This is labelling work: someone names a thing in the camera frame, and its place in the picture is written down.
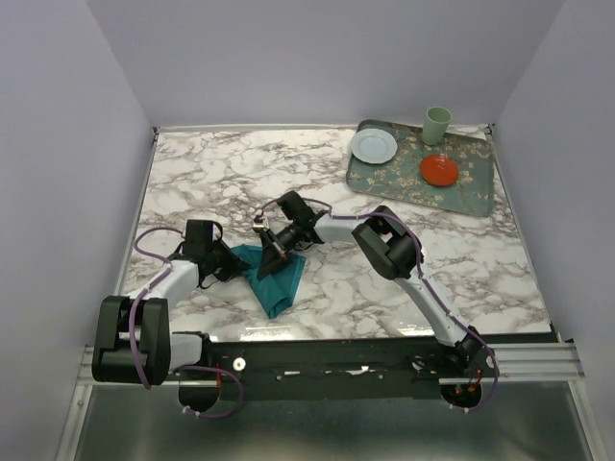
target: green tray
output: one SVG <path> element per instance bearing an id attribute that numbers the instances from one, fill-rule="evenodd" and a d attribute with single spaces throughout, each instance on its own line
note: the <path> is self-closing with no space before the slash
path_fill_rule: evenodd
<path id="1" fill-rule="evenodd" d="M 449 211 L 488 216 L 493 209 L 493 150 L 491 143 L 459 134 L 444 135 L 443 141 L 427 146 L 420 128 L 364 120 L 357 131 L 376 128 L 393 134 L 396 156 L 382 165 L 371 165 L 351 156 L 346 183 L 355 192 Z M 421 175 L 423 158 L 442 154 L 455 161 L 459 179 L 448 187 L 429 185 Z"/>

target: back wall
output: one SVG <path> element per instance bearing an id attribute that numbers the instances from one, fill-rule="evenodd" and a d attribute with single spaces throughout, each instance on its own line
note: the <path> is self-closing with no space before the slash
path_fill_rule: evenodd
<path id="1" fill-rule="evenodd" d="M 88 0 L 156 126 L 497 119 L 563 0 Z"/>

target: red plate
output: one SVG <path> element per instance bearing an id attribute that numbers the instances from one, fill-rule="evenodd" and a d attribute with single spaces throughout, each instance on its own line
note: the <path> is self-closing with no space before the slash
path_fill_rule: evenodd
<path id="1" fill-rule="evenodd" d="M 455 184 L 459 177 L 455 162 L 444 156 L 425 157 L 421 162 L 421 174 L 429 184 L 439 186 Z"/>

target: plate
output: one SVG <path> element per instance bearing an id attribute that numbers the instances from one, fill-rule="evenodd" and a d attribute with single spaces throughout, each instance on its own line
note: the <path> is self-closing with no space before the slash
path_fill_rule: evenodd
<path id="1" fill-rule="evenodd" d="M 359 160 L 377 165 L 395 157 L 397 142 L 391 133 L 368 128 L 353 136 L 350 149 Z"/>
<path id="2" fill-rule="evenodd" d="M 431 185 L 447 186 L 455 184 L 459 177 L 457 165 L 448 157 L 429 156 L 421 162 L 421 174 Z"/>

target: white plate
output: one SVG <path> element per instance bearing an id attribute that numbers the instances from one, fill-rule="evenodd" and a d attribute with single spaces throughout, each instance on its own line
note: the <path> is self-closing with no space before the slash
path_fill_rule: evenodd
<path id="1" fill-rule="evenodd" d="M 395 157 L 397 142 L 392 134 L 375 128 L 361 130 L 350 141 L 356 158 L 365 163 L 385 163 Z"/>

